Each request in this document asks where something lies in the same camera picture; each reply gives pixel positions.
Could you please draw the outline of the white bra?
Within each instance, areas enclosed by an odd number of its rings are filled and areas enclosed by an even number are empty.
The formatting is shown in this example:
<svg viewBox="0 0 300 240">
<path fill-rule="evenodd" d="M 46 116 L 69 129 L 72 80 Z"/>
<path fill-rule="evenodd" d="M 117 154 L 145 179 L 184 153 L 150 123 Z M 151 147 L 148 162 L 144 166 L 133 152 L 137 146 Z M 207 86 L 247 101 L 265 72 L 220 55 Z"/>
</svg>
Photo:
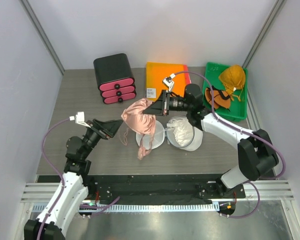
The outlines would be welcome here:
<svg viewBox="0 0 300 240">
<path fill-rule="evenodd" d="M 185 116 L 170 119 L 166 126 L 168 133 L 173 134 L 173 137 L 179 146 L 186 147 L 193 140 L 193 126 Z"/>
</svg>

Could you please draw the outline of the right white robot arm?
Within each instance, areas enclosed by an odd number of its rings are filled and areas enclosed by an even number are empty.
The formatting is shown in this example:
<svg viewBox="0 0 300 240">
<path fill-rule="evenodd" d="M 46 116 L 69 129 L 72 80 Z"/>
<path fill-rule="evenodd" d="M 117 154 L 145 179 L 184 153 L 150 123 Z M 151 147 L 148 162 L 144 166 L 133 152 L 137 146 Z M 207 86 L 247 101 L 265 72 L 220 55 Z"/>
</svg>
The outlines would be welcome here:
<svg viewBox="0 0 300 240">
<path fill-rule="evenodd" d="M 188 84 L 184 95 L 162 90 L 159 98 L 143 113 L 166 116 L 170 111 L 186 112 L 189 123 L 206 133 L 215 135 L 237 150 L 238 164 L 216 180 L 216 193 L 223 198 L 234 188 L 248 181 L 256 181 L 279 163 L 279 158 L 268 133 L 239 127 L 207 109 L 203 93 L 196 84 Z"/>
</svg>

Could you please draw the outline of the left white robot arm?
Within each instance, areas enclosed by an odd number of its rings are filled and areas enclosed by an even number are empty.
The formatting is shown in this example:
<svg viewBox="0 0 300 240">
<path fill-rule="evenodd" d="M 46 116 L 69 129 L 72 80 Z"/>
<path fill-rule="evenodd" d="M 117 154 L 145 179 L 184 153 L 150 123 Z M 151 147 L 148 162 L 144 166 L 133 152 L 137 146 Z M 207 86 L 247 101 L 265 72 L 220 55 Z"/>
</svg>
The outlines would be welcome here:
<svg viewBox="0 0 300 240">
<path fill-rule="evenodd" d="M 23 229 L 26 240 L 64 240 L 73 217 L 84 199 L 92 199 L 97 192 L 95 181 L 89 176 L 89 154 L 100 140 L 113 138 L 123 120 L 82 120 L 70 116 L 60 122 L 74 121 L 86 127 L 83 137 L 72 136 L 66 142 L 66 163 L 58 172 L 60 183 L 45 209 L 35 220 L 28 220 Z"/>
</svg>

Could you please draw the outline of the pink bra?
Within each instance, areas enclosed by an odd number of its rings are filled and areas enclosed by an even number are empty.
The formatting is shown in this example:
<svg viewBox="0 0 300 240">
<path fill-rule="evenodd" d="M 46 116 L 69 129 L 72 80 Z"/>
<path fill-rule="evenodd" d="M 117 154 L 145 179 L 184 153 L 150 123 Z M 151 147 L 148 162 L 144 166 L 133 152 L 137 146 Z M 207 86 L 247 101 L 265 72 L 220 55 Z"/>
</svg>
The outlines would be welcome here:
<svg viewBox="0 0 300 240">
<path fill-rule="evenodd" d="M 156 116 L 154 114 L 143 113 L 143 111 L 150 107 L 152 103 L 153 101 L 147 98 L 139 99 L 127 107 L 121 114 L 121 118 L 127 127 L 136 134 L 141 135 L 137 154 L 139 160 L 142 160 L 147 156 L 152 151 L 153 147 L 156 130 Z M 149 136 L 149 149 L 146 149 L 143 143 L 145 136 Z"/>
</svg>

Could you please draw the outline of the white mesh laundry bag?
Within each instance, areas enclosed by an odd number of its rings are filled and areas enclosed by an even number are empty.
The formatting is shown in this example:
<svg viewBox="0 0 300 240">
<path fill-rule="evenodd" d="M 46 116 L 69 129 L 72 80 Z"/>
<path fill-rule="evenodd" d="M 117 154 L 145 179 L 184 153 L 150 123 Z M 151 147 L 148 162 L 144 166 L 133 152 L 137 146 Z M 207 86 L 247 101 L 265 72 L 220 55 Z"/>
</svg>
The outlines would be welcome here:
<svg viewBox="0 0 300 240">
<path fill-rule="evenodd" d="M 190 124 L 186 116 L 175 116 L 166 125 L 157 120 L 154 137 L 137 133 L 135 140 L 146 150 L 156 149 L 167 142 L 175 148 L 193 152 L 202 145 L 203 135 L 201 130 Z"/>
</svg>

